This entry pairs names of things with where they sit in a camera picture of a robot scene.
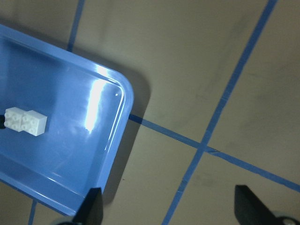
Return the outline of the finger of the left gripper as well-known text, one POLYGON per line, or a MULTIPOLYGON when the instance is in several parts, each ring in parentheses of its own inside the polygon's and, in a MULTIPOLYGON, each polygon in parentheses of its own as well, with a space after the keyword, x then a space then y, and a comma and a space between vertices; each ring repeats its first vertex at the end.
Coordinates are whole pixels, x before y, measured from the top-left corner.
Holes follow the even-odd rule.
POLYGON ((5 116, 4 115, 0 115, 0 129, 5 129, 5 116))

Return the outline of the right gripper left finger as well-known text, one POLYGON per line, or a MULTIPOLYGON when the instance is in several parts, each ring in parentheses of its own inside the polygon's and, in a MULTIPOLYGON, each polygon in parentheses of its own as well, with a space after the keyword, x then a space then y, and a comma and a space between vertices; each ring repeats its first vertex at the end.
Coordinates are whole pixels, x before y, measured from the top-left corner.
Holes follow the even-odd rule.
POLYGON ((104 217, 102 189, 91 188, 73 217, 63 217, 52 225, 101 225, 104 217))

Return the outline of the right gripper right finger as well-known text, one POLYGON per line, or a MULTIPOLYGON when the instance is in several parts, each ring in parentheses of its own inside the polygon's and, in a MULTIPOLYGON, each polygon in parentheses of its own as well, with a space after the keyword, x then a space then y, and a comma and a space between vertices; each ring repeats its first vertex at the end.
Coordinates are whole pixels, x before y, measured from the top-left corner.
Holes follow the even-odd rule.
POLYGON ((288 216, 275 216, 246 185, 236 185, 234 214, 240 225, 298 225, 288 216))

